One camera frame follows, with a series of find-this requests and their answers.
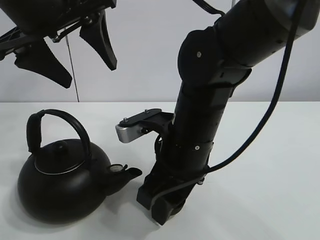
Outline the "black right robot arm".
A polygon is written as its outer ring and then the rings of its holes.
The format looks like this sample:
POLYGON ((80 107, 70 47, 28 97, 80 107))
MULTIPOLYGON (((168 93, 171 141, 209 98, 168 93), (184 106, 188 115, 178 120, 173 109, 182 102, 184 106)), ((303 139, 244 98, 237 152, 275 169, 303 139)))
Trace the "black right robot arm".
POLYGON ((164 224, 177 214, 196 184, 239 157, 265 126, 278 102, 294 40, 318 20, 317 0, 241 0, 213 26, 190 32, 178 54, 182 83, 174 113, 143 120, 158 133, 156 162, 137 201, 164 224), (284 56, 269 108, 229 158, 209 166, 214 138, 228 100, 255 65, 280 49, 284 56))

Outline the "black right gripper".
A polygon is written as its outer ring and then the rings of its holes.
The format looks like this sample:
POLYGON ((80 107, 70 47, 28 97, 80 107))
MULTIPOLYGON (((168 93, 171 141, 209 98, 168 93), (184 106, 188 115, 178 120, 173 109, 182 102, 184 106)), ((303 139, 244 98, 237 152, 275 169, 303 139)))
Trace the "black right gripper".
POLYGON ((153 218, 179 213, 194 186, 205 177, 212 147, 212 141, 179 145, 156 140, 156 162, 138 189, 137 202, 153 218))

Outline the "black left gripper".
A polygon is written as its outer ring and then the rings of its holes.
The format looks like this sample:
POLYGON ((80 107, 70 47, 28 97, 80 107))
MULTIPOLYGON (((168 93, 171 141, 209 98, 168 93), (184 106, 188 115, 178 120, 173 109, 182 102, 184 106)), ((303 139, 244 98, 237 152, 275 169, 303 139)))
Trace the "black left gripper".
POLYGON ((44 38, 58 43, 80 28, 79 36, 114 71, 118 61, 109 38, 106 9, 116 5, 115 0, 2 0, 0 9, 15 27, 0 37, 0 58, 14 53, 18 68, 68 89, 72 76, 44 38))

